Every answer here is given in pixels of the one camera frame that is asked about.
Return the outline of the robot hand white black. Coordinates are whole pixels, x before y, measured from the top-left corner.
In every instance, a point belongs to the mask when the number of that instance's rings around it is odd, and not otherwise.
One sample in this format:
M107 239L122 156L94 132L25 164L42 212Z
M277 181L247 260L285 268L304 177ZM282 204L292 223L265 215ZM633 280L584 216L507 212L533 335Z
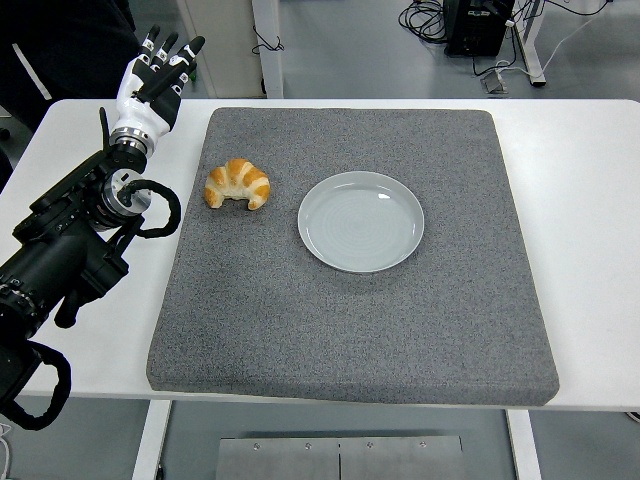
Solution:
M116 127L138 130L154 140L175 125L182 91L195 70L197 54L205 45L205 38L196 36L172 53L178 34L169 34L157 45L159 33L157 25L147 33L137 56L126 67L116 97Z

